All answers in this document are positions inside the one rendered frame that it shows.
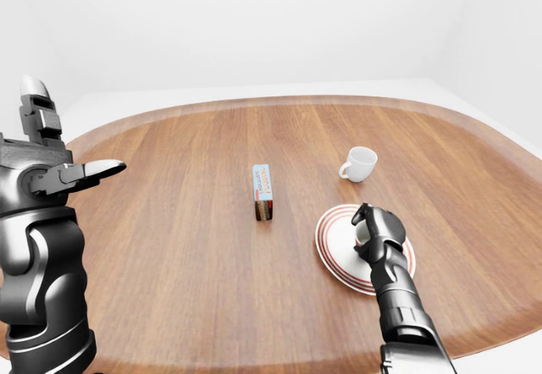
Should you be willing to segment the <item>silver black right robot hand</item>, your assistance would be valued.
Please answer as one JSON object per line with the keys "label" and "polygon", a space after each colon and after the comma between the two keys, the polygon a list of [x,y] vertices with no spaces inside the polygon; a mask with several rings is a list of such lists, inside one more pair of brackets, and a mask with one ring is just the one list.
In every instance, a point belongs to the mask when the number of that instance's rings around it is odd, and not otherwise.
{"label": "silver black right robot hand", "polygon": [[351,224],[355,227],[365,222],[369,239],[354,246],[354,251],[371,267],[371,282],[380,297],[391,290],[418,294],[412,277],[407,271],[403,254],[406,230],[401,220],[383,208],[363,203]]}

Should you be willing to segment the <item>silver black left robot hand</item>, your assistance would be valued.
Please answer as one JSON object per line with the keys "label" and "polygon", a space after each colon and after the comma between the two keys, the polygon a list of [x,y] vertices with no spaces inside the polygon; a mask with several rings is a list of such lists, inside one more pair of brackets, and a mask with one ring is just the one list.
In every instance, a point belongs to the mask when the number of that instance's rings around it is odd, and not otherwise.
{"label": "silver black left robot hand", "polygon": [[19,115],[29,139],[7,139],[0,133],[0,321],[43,326],[49,255],[38,240],[46,234],[58,238],[62,229],[76,225],[75,212],[66,205],[70,193],[97,186],[126,165],[117,159],[76,164],[41,80],[23,76],[20,100]]}

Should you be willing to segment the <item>white plate with red rings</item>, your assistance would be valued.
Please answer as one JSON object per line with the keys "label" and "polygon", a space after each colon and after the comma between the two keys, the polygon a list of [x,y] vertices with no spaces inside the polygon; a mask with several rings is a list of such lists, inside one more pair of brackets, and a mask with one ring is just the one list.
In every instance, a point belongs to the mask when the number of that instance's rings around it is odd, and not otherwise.
{"label": "white plate with red rings", "polygon": [[372,268],[355,250],[371,239],[359,206],[339,205],[328,209],[318,220],[315,243],[326,268],[343,284],[360,293],[376,295],[371,281]]}

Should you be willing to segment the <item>white mug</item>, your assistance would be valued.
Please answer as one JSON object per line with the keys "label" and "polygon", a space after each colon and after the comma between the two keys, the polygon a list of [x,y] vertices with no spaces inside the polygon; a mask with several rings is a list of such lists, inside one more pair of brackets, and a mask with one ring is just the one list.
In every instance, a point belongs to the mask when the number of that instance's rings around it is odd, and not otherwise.
{"label": "white mug", "polygon": [[339,169],[339,176],[354,183],[362,182],[372,173],[378,159],[378,155],[370,148],[352,147]]}

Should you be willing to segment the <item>blue chocolate pudding box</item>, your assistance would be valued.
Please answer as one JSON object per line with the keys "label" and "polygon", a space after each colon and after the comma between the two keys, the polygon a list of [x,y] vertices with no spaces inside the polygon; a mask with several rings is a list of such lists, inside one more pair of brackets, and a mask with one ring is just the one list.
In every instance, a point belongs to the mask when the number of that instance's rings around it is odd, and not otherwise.
{"label": "blue chocolate pudding box", "polygon": [[274,197],[268,164],[252,167],[255,214],[258,221],[273,218]]}

